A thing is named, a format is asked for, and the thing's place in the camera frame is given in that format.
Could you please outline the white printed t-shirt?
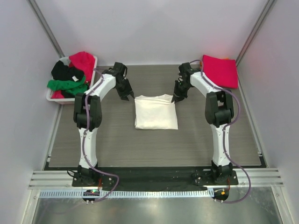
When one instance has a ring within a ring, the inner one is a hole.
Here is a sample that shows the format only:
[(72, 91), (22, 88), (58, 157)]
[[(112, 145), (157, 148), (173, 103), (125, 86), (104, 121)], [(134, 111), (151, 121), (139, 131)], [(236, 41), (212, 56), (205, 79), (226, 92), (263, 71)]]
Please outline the white printed t-shirt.
[(178, 130), (172, 96), (135, 97), (135, 128), (143, 130)]

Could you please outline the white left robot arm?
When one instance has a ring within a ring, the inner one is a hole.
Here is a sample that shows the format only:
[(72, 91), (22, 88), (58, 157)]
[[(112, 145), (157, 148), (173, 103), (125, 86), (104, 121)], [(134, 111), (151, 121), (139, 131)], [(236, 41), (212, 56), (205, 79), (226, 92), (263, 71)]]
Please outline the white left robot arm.
[(73, 120), (80, 135), (80, 160), (73, 175), (72, 185), (95, 186), (106, 175), (98, 169), (96, 137), (102, 123), (101, 101), (109, 91), (115, 89), (122, 100), (134, 97), (129, 80), (126, 78), (126, 65), (115, 62), (112, 68), (103, 70), (98, 81), (87, 91), (75, 96)]

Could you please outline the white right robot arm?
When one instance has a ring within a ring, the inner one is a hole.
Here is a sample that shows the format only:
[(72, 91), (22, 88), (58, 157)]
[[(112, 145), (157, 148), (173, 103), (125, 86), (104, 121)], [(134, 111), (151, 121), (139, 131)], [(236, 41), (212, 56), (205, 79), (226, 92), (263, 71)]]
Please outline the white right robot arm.
[(213, 157), (211, 161), (211, 180), (215, 184), (222, 184), (233, 171), (233, 165), (224, 150), (229, 143), (228, 132), (224, 127), (231, 123), (234, 117), (233, 97), (230, 91), (217, 86), (202, 71), (192, 68), (190, 63), (183, 63), (179, 67), (179, 78), (175, 81), (172, 102), (177, 103), (188, 97), (188, 90), (195, 87), (205, 97), (205, 119), (212, 129)]

